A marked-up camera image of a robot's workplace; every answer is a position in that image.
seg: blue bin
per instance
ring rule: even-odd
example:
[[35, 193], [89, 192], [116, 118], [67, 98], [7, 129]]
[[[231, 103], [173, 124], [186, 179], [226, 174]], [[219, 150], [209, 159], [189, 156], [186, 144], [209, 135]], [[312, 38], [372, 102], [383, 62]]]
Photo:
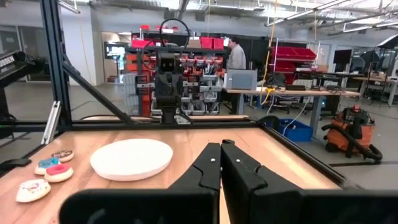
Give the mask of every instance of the blue bin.
[[[279, 132], [283, 134], [286, 125], [285, 123], [292, 122], [293, 119], [280, 119], [279, 120]], [[303, 124], [299, 121], [294, 121], [292, 123], [296, 126], [295, 129], [287, 128], [285, 131], [285, 137], [290, 139], [293, 142], [309, 142], [312, 138], [312, 128], [306, 124]]]

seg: donut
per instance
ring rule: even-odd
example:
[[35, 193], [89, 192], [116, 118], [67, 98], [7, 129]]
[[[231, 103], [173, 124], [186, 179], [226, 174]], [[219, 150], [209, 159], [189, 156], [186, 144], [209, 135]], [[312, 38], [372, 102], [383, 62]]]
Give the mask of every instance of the donut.
[[45, 170], [44, 178], [50, 183], [62, 182], [69, 179], [73, 174], [73, 169], [66, 164], [59, 164]]
[[21, 203], [33, 202], [46, 196], [50, 190], [51, 186], [46, 180], [28, 180], [20, 184], [16, 201]]
[[60, 162], [68, 162], [73, 159], [75, 154], [72, 150], [61, 150], [56, 153], [51, 154], [52, 157], [56, 157], [60, 159]]
[[58, 158], [44, 159], [42, 161], [39, 161], [39, 163], [35, 167], [34, 173], [37, 175], [44, 175], [45, 170], [47, 168], [58, 165], [58, 164], [61, 164]]

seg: white plate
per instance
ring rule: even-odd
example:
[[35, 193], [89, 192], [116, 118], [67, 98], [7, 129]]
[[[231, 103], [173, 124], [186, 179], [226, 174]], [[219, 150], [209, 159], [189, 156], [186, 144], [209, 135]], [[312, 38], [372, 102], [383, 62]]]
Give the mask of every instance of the white plate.
[[172, 148], [164, 142], [129, 139], [98, 149], [90, 164], [105, 179], [132, 181], [158, 174], [168, 166], [172, 156]]

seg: man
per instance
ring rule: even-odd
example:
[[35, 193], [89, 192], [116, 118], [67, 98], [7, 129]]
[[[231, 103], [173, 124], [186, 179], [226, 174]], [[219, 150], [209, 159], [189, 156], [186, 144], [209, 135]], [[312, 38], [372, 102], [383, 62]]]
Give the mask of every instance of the man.
[[[244, 50], [239, 45], [239, 40], [236, 37], [229, 38], [228, 48], [231, 49], [228, 62], [226, 64], [227, 73], [228, 69], [246, 69], [246, 56]], [[231, 96], [232, 111], [230, 114], [237, 114], [239, 95], [233, 94]]]
[[246, 69], [246, 56], [236, 37], [229, 38], [228, 48], [231, 49], [231, 54], [229, 55], [226, 68]]

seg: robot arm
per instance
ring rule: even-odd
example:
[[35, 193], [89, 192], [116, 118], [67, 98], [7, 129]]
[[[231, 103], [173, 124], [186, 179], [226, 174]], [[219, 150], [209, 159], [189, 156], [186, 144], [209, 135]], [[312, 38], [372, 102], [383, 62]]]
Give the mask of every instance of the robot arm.
[[0, 54], [0, 88], [9, 86], [28, 74], [44, 70], [44, 58], [33, 58], [21, 51]]

